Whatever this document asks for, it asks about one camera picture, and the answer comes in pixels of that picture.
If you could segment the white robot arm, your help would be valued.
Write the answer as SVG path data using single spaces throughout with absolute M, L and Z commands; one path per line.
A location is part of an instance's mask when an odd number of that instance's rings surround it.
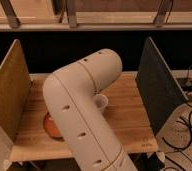
M 137 171 L 93 101 L 121 73 L 119 55 L 102 49 L 54 71 L 44 81 L 45 104 L 81 171 Z

